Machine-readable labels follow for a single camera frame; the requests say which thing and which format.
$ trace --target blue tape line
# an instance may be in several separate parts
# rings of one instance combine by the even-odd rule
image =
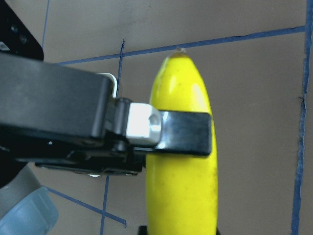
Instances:
[[[89,210],[92,210],[92,211],[94,211],[94,212],[96,212],[96,213],[98,213],[98,214],[102,214],[102,210],[100,210],[100,209],[98,209],[98,208],[96,208],[96,207],[93,207],[93,206],[91,206],[91,205],[89,205],[89,204],[87,204],[87,203],[84,203],[84,202],[82,202],[82,201],[79,201],[79,200],[77,200],[77,199],[75,199],[75,198],[73,198],[73,197],[70,197],[70,196],[68,196],[68,195],[66,195],[66,194],[64,194],[64,193],[61,193],[61,192],[59,192],[59,191],[57,191],[57,190],[48,188],[48,187],[46,187],[46,186],[45,186],[45,188],[47,188],[47,190],[48,190],[49,192],[53,193],[53,194],[56,194],[56,195],[58,195],[58,196],[60,196],[60,197],[63,197],[63,198],[65,198],[65,199],[67,199],[67,200],[69,200],[69,201],[71,201],[71,202],[73,202],[73,203],[76,203],[76,204],[78,204],[78,205],[80,205],[80,206],[82,206],[82,207],[85,207],[85,208],[87,208],[87,209],[89,209]],[[120,217],[118,217],[118,216],[116,216],[116,215],[110,214],[110,213],[108,213],[108,212],[105,213],[105,216],[108,217],[108,218],[110,218],[110,219],[113,219],[113,220],[115,220],[115,221],[117,221],[117,222],[119,222],[119,223],[121,223],[121,224],[123,224],[124,227],[126,228],[126,220],[125,220],[125,219],[122,219],[122,218],[120,218]]]
[[[42,48],[44,48],[44,46],[45,46],[45,30],[46,30],[46,28],[47,28],[47,20],[48,20],[49,6],[50,6],[50,0],[48,0],[48,2],[47,2],[47,10],[46,10],[46,13],[45,13],[45,25],[44,25],[44,33],[43,33],[43,43],[42,43],[42,45],[41,45]]]
[[[104,220],[105,220],[105,215],[106,215],[108,190],[109,190],[109,179],[110,179],[110,177],[107,175],[107,177],[106,177],[106,185],[105,185],[105,188],[104,188],[103,205],[102,205],[100,235],[103,235],[103,230],[104,230]]]
[[[119,54],[116,96],[118,96],[119,85],[121,83],[124,44],[125,44],[125,40],[123,40],[123,43],[122,43],[122,46],[121,46],[121,51],[120,51],[120,54]]]
[[[177,45],[171,45],[171,46],[165,46],[165,47],[156,47],[156,48],[151,48],[151,49],[130,51],[130,52],[123,53],[123,57],[156,53],[156,52],[162,52],[162,51],[168,51],[168,50],[175,50],[177,47],[182,47],[182,48],[201,47],[201,46],[208,46],[208,45],[213,45],[213,44],[230,43],[230,42],[265,38],[265,37],[273,37],[273,36],[280,36],[280,35],[285,35],[285,34],[293,34],[293,33],[301,33],[301,32],[305,32],[305,26],[258,32],[258,33],[252,33],[252,34],[245,35],[245,36],[232,36],[232,37],[210,39],[210,40],[204,40],[204,41],[198,41],[198,42],[177,44]],[[78,63],[84,63],[84,62],[113,59],[113,58],[118,58],[119,56],[120,54],[105,55],[105,56],[98,56],[98,57],[92,57],[92,58],[81,59],[81,60],[64,61],[64,62],[60,62],[57,64],[58,65],[78,64]]]
[[[46,187],[46,188],[48,189],[49,192],[52,192],[52,193],[54,193],[54,194],[56,194],[56,195],[58,195],[58,196],[60,196],[60,197],[63,197],[63,198],[65,198],[65,199],[67,199],[67,200],[69,200],[69,201],[71,201],[71,202],[74,202],[74,203],[76,203],[76,204],[78,204],[78,205],[80,205],[80,206],[82,206],[82,207],[85,207],[85,208],[87,208],[87,209],[89,209],[89,210],[92,210],[92,211],[94,211],[94,212],[97,212],[98,214],[102,214],[102,210],[100,210],[100,209],[98,209],[98,208],[96,208],[96,207],[93,207],[93,206],[91,206],[91,205],[89,205],[89,204],[87,204],[87,203],[84,203],[84,202],[82,202],[82,201],[79,201],[79,200],[77,200],[77,199],[75,199],[75,198],[72,198],[72,197],[70,197],[70,196],[68,196],[68,195],[66,195],[66,194],[64,194],[64,193],[58,192],[58,191],[56,191],[56,190],[54,190],[54,189],[51,189],[51,188],[48,188],[48,187]]]
[[[304,152],[305,152],[305,120],[307,114],[306,95],[308,93],[308,84],[310,78],[310,56],[312,47],[312,26],[313,26],[313,0],[307,0],[307,16],[305,25],[305,55],[303,66],[303,83],[302,83],[302,102],[301,102],[301,116],[299,125],[299,150],[298,150],[298,163],[294,180],[293,192],[293,208],[291,219],[291,235],[299,234],[300,223],[300,209],[301,209],[301,187],[303,180],[304,169]]]
[[[110,218],[110,219],[113,219],[113,220],[115,220],[115,221],[117,221],[117,222],[120,222],[121,224],[124,225],[124,228],[127,227],[127,224],[126,224],[126,220],[125,220],[125,219],[122,219],[122,218],[120,218],[120,217],[117,217],[116,215],[110,214],[110,213],[108,213],[108,212],[106,212],[106,217],[108,217],[108,218]]]

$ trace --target banana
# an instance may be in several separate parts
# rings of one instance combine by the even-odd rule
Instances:
[[[150,103],[159,110],[212,116],[205,84],[182,50],[167,57],[153,84]],[[218,212],[217,147],[207,158],[149,154],[146,160],[149,235],[215,235]]]

